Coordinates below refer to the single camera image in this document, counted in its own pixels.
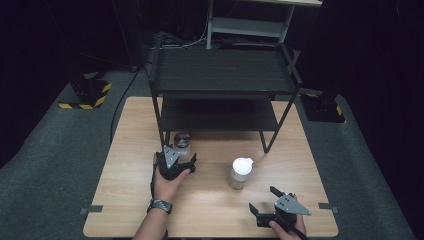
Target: cable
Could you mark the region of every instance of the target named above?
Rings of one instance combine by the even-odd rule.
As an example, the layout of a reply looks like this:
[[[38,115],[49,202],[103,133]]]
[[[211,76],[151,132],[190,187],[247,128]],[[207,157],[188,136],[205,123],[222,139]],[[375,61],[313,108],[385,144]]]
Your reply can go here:
[[[44,2],[44,5],[46,6],[46,8],[47,8],[47,10],[48,10],[48,12],[50,14],[50,17],[53,19],[54,25],[56,26],[57,30],[59,31],[60,37],[62,38],[63,42],[65,43],[66,47],[69,50],[71,50],[72,52],[77,53],[77,54],[79,54],[81,56],[89,57],[89,58],[92,58],[92,59],[96,59],[96,60],[103,61],[103,62],[106,62],[106,63],[114,64],[114,65],[117,65],[117,66],[122,66],[122,67],[128,67],[128,66],[130,66],[128,64],[117,63],[117,62],[112,62],[112,61],[109,61],[109,60],[106,60],[106,59],[103,59],[103,58],[98,58],[96,56],[92,56],[92,55],[89,55],[89,54],[86,54],[86,53],[83,53],[81,51],[78,51],[76,49],[71,48],[71,46],[69,45],[69,43],[66,41],[65,35],[63,34],[61,28],[59,27],[59,23],[56,21],[56,18],[54,17],[53,11],[51,10],[49,4],[47,3],[47,0],[44,0],[43,2]],[[126,39],[125,38],[124,38],[124,41],[125,41],[125,47],[127,48],[127,51],[129,51],[128,50],[128,46],[127,46],[127,42],[126,42]]]
[[[424,24],[424,21],[411,22],[411,21],[406,20],[404,17],[402,17],[401,10],[399,9],[399,6],[400,6],[400,4],[401,4],[401,3],[400,3],[400,1],[401,1],[401,0],[397,0],[397,4],[396,4],[396,13],[397,13],[398,18],[399,18],[399,20],[400,20],[401,22],[403,22],[404,24],[407,24],[407,25],[415,25],[415,26]]]
[[[112,117],[112,122],[110,123],[110,144],[112,144],[112,140],[113,140],[113,124],[115,122],[115,117],[116,117],[116,113],[118,112],[118,108],[121,105],[122,99],[124,99],[124,96],[127,94],[128,89],[130,89],[131,85],[134,83],[134,80],[136,79],[139,72],[140,72],[140,68],[137,69],[137,72],[135,72],[133,79],[131,80],[130,84],[128,84],[127,89],[125,89],[124,93],[122,94],[121,98],[118,101],[118,104],[116,105],[115,112],[113,113],[113,117]]]
[[[147,71],[146,66],[143,65],[142,68],[144,69],[144,71],[146,73],[147,79],[150,79],[149,71]]]
[[[205,28],[203,29],[202,36],[198,40],[196,40],[196,41],[194,41],[192,43],[185,44],[185,45],[162,45],[162,49],[165,49],[165,48],[167,48],[167,49],[172,49],[172,48],[187,48],[187,47],[196,45],[197,43],[205,40],[206,39],[206,37],[205,37],[206,29],[208,29],[208,20],[209,20],[209,11],[208,11],[208,14],[206,14],[206,23],[205,23]]]
[[[236,7],[237,7],[237,5],[238,5],[238,3],[239,3],[239,0],[237,0],[234,4],[233,4],[233,7],[231,8],[231,10],[225,15],[225,17],[227,18],[227,17],[229,17],[232,13],[233,13],[233,11],[234,11],[234,9],[236,9]]]

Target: white shelf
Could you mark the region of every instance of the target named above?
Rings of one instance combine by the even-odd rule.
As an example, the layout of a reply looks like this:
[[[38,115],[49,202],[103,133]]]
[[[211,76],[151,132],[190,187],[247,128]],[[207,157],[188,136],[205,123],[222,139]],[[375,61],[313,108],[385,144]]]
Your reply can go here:
[[[265,22],[236,18],[212,19],[212,32],[243,34],[279,38],[285,25],[283,22]]]

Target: glass jar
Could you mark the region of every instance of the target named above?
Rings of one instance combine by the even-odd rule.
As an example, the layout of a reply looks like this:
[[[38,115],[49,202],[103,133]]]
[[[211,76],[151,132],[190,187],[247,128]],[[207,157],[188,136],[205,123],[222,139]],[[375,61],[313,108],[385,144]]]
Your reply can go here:
[[[174,150],[180,154],[179,160],[187,161],[190,158],[190,135],[188,133],[175,134]]]

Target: dark background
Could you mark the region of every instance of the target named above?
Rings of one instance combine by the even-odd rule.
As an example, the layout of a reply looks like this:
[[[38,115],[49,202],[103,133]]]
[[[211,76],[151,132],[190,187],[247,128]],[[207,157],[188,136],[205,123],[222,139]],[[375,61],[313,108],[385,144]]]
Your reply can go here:
[[[16,154],[70,81],[69,75],[64,74],[69,71],[64,56],[74,53],[68,52],[68,45],[44,3],[25,0],[0,3],[0,166]],[[105,9],[110,10],[111,1],[105,3]],[[200,19],[205,18],[205,2],[140,0],[139,3],[143,24],[153,32],[166,30],[191,39],[204,27]],[[231,14],[240,16],[254,7],[252,3],[241,4]],[[309,36],[305,38],[292,26],[287,39],[303,49],[297,67],[305,88],[328,91],[339,86],[338,92],[349,103],[368,147],[418,239],[424,238],[420,221],[416,220],[424,214],[419,207],[424,199],[422,12],[423,3],[418,0],[325,0],[317,14],[308,8],[296,13],[297,19],[316,16],[312,25],[297,28],[304,29]],[[228,8],[224,8],[222,14],[227,13]],[[263,15],[264,20],[278,18],[276,14]],[[112,20],[109,25],[97,23],[95,27],[106,26],[111,30],[102,32],[111,34],[110,38],[102,37],[109,39],[106,43],[115,44],[113,50],[116,50],[125,41],[121,33],[112,31],[119,30],[116,19]],[[109,57],[132,65],[128,54],[126,50],[118,51]],[[88,68],[81,67],[82,72],[108,67],[80,55],[75,58],[78,67]]]

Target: black metal shelf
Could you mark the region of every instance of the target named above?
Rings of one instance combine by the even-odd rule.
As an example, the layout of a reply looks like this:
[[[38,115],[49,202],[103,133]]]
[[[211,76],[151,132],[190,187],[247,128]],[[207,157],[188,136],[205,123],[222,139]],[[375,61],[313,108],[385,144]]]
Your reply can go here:
[[[269,97],[164,95],[164,131],[275,131],[278,127]]]
[[[258,131],[267,153],[302,84],[287,49],[282,44],[278,49],[161,49],[157,44],[149,85],[162,146],[172,131]],[[291,96],[280,120],[271,104],[275,95]],[[264,131],[274,132],[268,146]]]

